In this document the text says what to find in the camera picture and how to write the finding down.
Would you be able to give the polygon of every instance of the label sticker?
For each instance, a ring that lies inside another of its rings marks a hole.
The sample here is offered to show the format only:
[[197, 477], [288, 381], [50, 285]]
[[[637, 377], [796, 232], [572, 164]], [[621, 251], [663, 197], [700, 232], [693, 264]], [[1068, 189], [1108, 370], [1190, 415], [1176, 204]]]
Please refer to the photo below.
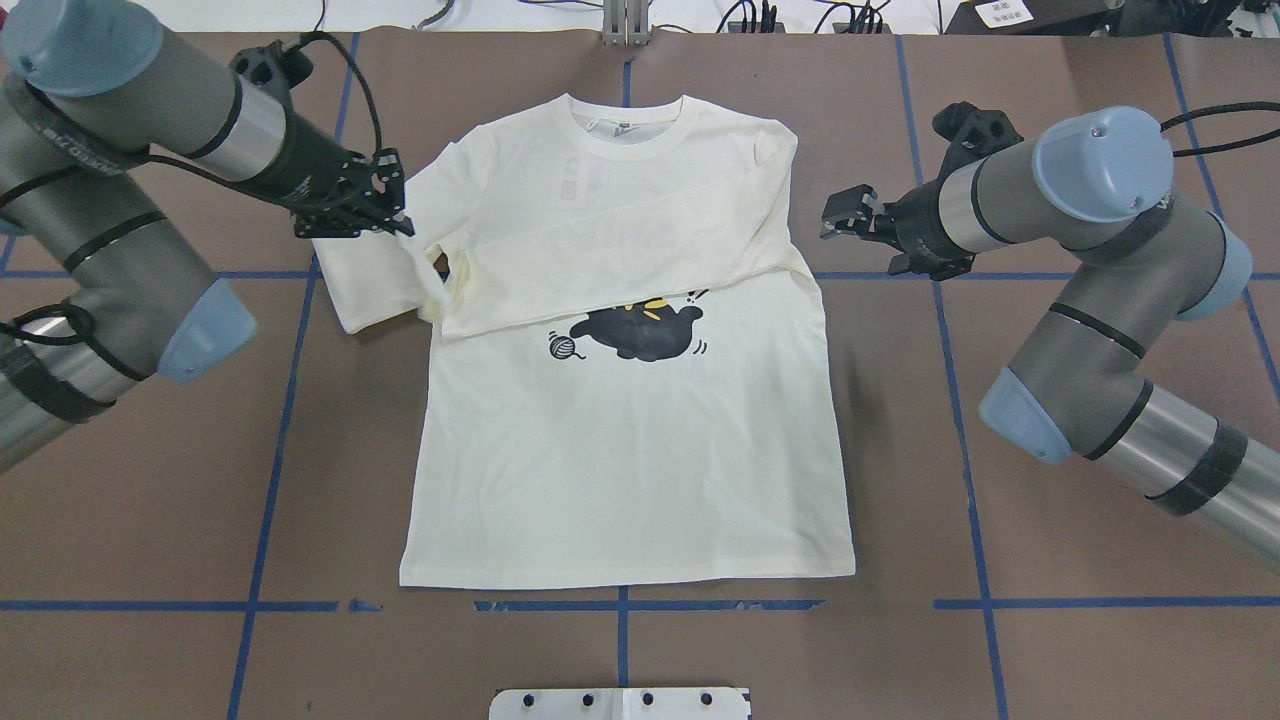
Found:
[[1015, 26], [1032, 20], [1032, 12], [1027, 9], [1023, 0], [997, 0], [986, 5], [974, 5], [983, 24], [989, 28]]

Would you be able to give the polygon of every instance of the folded sleeve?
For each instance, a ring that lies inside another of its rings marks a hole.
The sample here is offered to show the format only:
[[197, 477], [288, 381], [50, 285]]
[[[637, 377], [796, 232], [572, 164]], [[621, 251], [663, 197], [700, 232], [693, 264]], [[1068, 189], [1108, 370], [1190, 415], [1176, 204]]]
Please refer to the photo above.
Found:
[[342, 328], [358, 332], [417, 310], [440, 319], [453, 300], [434, 264], [465, 232], [488, 184], [493, 141], [484, 126], [451, 142], [404, 183], [404, 213], [416, 233], [365, 232], [355, 238], [315, 238], [312, 245]]

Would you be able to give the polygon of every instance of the white mounting plate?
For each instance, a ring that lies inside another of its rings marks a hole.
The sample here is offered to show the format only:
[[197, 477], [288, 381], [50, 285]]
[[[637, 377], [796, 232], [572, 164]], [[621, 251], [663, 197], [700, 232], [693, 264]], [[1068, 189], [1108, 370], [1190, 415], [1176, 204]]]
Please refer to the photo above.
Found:
[[750, 720], [749, 697], [745, 688], [502, 691], [489, 720]]

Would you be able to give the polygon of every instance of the blue tape line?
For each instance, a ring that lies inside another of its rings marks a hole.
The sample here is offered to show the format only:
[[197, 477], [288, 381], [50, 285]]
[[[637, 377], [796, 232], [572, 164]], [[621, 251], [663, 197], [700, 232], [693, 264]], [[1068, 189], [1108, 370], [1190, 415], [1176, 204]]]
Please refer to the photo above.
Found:
[[[351, 36], [351, 49], [348, 54], [355, 63], [360, 54], [360, 33]], [[342, 101], [338, 106], [338, 120], [334, 124], [334, 140], [342, 142], [342, 132], [347, 124], [347, 105], [351, 101], [351, 85], [353, 73], [347, 68], [347, 77], [342, 85]], [[253, 557], [253, 579], [250, 584], [248, 598], [256, 603], [262, 589], [262, 571], [266, 566], [266, 548], [271, 539], [271, 521], [275, 516], [275, 498], [280, 488], [280, 471], [284, 468], [284, 441], [289, 434], [289, 425], [293, 419], [293, 401], [298, 387], [298, 365], [302, 361], [302, 345], [307, 334], [307, 324], [311, 319], [311, 299], [315, 296], [316, 279], [320, 274], [320, 263], [315, 254], [311, 255], [311, 264], [307, 268], [307, 287], [302, 295], [302, 316], [298, 319], [298, 334], [293, 342], [293, 359], [289, 364], [289, 382], [284, 389], [284, 410], [280, 413], [280, 432], [275, 439], [275, 459], [271, 464], [271, 482], [266, 489], [266, 505], [262, 509], [262, 528], [259, 532], [257, 553]], [[244, 612], [244, 628], [241, 633], [241, 648], [236, 657], [236, 675], [232, 680], [232, 696], [227, 703], [227, 720], [236, 720], [239, 714], [241, 692], [244, 689], [244, 671], [248, 667], [248, 650], [253, 643], [255, 611], [250, 609]]]
[[617, 612], [618, 603], [613, 600], [511, 600], [498, 602], [475, 602], [476, 612]]
[[[70, 275], [65, 270], [0, 270], [0, 279], [63, 279]], [[305, 281], [323, 278], [316, 270], [223, 270], [218, 277], [232, 281]]]
[[4, 250], [0, 251], [0, 273], [9, 266], [9, 258], [13, 258], [13, 249], [18, 245], [18, 236], [9, 236], [9, 240], [4, 242]]
[[1266, 333], [1262, 332], [1262, 323], [1258, 320], [1258, 309], [1253, 305], [1253, 293], [1249, 292], [1248, 287], [1240, 293], [1240, 299], [1244, 300], [1244, 310], [1249, 314], [1249, 325], [1253, 327], [1253, 337], [1258, 341], [1258, 351], [1262, 352], [1262, 364], [1267, 366], [1271, 392], [1275, 393], [1276, 401], [1280, 401], [1280, 374], [1276, 373], [1276, 361], [1271, 355], [1271, 345], [1267, 342]]
[[227, 703], [227, 720], [236, 720], [239, 716], [239, 698], [244, 689], [244, 669], [248, 667], [248, 647], [253, 642], [253, 620], [256, 612], [244, 614], [244, 625], [241, 628], [241, 647], [236, 653], [236, 675], [232, 678], [232, 698]]
[[383, 606], [381, 605], [374, 605], [371, 602], [365, 602], [362, 600], [358, 600], [358, 598], [353, 597], [353, 598], [351, 598], [351, 602], [347, 603], [347, 610], [349, 612], [381, 612], [383, 611]]
[[[868, 272], [832, 272], [832, 273], [814, 273], [814, 279], [819, 281], [918, 281], [918, 282], [932, 282], [927, 275], [918, 275], [915, 273], [902, 274], [902, 275], [890, 275], [887, 273], [868, 273]], [[950, 282], [956, 281], [1069, 281], [1071, 279], [1071, 273], [965, 273], [963, 275], [956, 275], [951, 278]]]
[[[1174, 78], [1174, 92], [1178, 95], [1178, 108], [1180, 113], [1188, 113], [1187, 108], [1187, 94], [1183, 92], [1183, 77], [1178, 72], [1178, 59], [1174, 56], [1174, 41], [1172, 36], [1167, 32], [1165, 33], [1165, 59], [1169, 60], [1169, 73]], [[1190, 137], [1192, 147], [1199, 147], [1199, 138], [1196, 136], [1196, 122], [1188, 120], [1184, 123], [1187, 127], [1187, 136]], [[1219, 218], [1222, 218], [1222, 205], [1217, 201], [1217, 190], [1213, 187], [1213, 178], [1208, 176], [1208, 165], [1204, 163], [1203, 155], [1196, 155], [1196, 161], [1201, 168], [1201, 177], [1204, 178], [1204, 187], [1208, 188], [1208, 200], [1213, 205], [1213, 211], [1217, 213]]]
[[0, 278], [4, 279], [63, 279], [69, 278], [65, 270], [4, 270]]
[[934, 600], [934, 610], [1096, 610], [1106, 607], [1280, 607], [1277, 596], [1037, 597]]
[[337, 612], [338, 602], [186, 600], [0, 600], [3, 612]]
[[[1183, 91], [1183, 78], [1181, 73], [1178, 72], [1178, 58], [1174, 54], [1174, 41], [1172, 37], [1165, 33], [1165, 59], [1169, 61], [1169, 74], [1174, 81], [1174, 92], [1178, 95], [1178, 108], [1181, 113], [1188, 113], [1187, 106], [1187, 94]], [[1192, 147], [1198, 149], [1201, 146], [1199, 137], [1196, 136], [1196, 122], [1188, 120], [1187, 135], [1190, 137]], [[1196, 161], [1199, 164], [1201, 177], [1204, 179], [1204, 187], [1208, 190], [1210, 202], [1213, 205], [1213, 213], [1219, 218], [1226, 218], [1222, 213], [1222, 204], [1217, 199], [1217, 188], [1213, 186], [1213, 176], [1208, 172], [1208, 164], [1204, 161], [1203, 155], [1196, 155]], [[1253, 305], [1253, 293], [1249, 288], [1244, 288], [1240, 293], [1244, 300], [1244, 307], [1249, 314], [1249, 324], [1253, 327], [1253, 337], [1258, 342], [1258, 351], [1262, 354], [1262, 363], [1267, 368], [1267, 379], [1271, 380], [1271, 392], [1276, 396], [1276, 401], [1280, 401], [1280, 373], [1276, 373], [1275, 357], [1271, 355], [1271, 346], [1267, 342], [1266, 333], [1262, 332], [1262, 324], [1258, 322], [1258, 311]]]
[[[969, 439], [964, 428], [964, 413], [960, 409], [960, 383], [956, 380], [955, 357], [951, 352], [951, 331], [947, 327], [947, 314], [942, 299], [942, 286], [933, 283], [933, 306], [938, 316], [938, 331], [942, 336], [942, 360], [947, 372], [947, 391], [951, 396], [951, 418], [960, 437], [960, 455], [964, 468], [965, 495], [969, 498], [969, 537], [973, 543], [973, 561], [978, 569], [978, 592], [984, 601], [991, 600], [991, 584], [987, 578], [987, 553], [982, 543], [982, 523], [978, 518], [978, 493], [973, 484], [973, 465], [969, 462]], [[991, 678], [996, 687], [996, 711], [1001, 720], [1009, 720], [1009, 702], [1005, 694], [1005, 671], [1000, 661], [1000, 639], [996, 634], [996, 615], [989, 606], [982, 609], [983, 624], [987, 629], [987, 653], [991, 657]]]
[[[915, 133], [915, 113], [911, 109], [911, 82], [906, 69], [906, 51], [902, 36], [895, 35], [897, 47], [897, 70], [902, 82], [902, 105], [906, 108], [906, 133], [911, 141], [911, 163], [915, 169], [915, 183], [924, 183], [924, 169], [920, 167], [920, 146]], [[969, 464], [969, 441], [964, 430], [964, 414], [960, 410], [960, 386], [956, 382], [955, 359], [951, 354], [951, 332], [947, 328], [947, 314], [942, 300], [942, 287], [933, 283], [933, 306], [938, 318], [938, 332], [942, 337], [942, 360], [947, 372], [947, 388], [951, 395], [951, 416], [960, 437], [960, 452], [964, 464], [965, 493], [969, 497], [969, 536], [973, 542], [973, 559], [978, 570], [978, 591], [983, 600], [991, 598], [987, 582], [987, 557], [982, 544], [982, 525], [978, 521], [978, 497], [973, 487], [973, 469]], [[987, 653], [991, 659], [991, 679], [996, 691], [996, 711], [1000, 720], [1009, 720], [1009, 702], [1005, 696], [1005, 673], [1000, 662], [1000, 641], [996, 635], [996, 615], [989, 607], [983, 607], [983, 624], [987, 629]]]
[[[627, 600], [627, 612], [714, 612], [724, 610], [764, 610], [767, 612], [804, 612], [824, 600]], [[545, 600], [545, 601], [476, 601], [476, 612], [617, 612], [622, 601], [612, 600]]]
[[623, 108], [630, 108], [631, 106], [631, 63], [632, 63], [632, 60], [627, 60], [626, 63], [622, 63], [622, 106]]
[[[352, 36], [351, 36], [351, 49], [347, 50], [347, 53], [351, 55], [352, 60], [355, 60], [356, 56], [360, 54], [360, 33], [358, 32], [352, 33]], [[353, 79], [355, 79], [355, 74], [351, 72], [351, 68], [347, 68], [347, 78], [342, 83], [342, 100], [339, 101], [340, 104], [338, 105], [338, 122], [334, 123], [334, 127], [333, 127], [333, 137], [338, 142], [342, 142], [342, 132], [347, 128], [347, 106], [351, 102], [351, 86], [352, 86], [352, 81]]]
[[924, 184], [924, 169], [920, 167], [920, 143], [915, 137], [915, 110], [911, 105], [911, 82], [906, 73], [906, 47], [902, 36], [893, 36], [897, 49], [897, 77], [902, 83], [902, 108], [906, 110], [906, 136], [911, 141], [911, 167], [915, 168], [915, 184]]
[[626, 688], [631, 684], [631, 669], [628, 667], [627, 648], [627, 618], [630, 615], [628, 600], [631, 588], [618, 585], [618, 687]]

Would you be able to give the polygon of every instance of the metal bracket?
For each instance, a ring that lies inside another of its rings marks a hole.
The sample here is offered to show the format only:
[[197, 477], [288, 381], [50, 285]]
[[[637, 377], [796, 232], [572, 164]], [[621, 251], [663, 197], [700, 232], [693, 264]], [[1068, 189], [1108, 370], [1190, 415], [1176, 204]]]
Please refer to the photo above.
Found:
[[649, 0], [603, 0], [605, 45], [649, 45]]

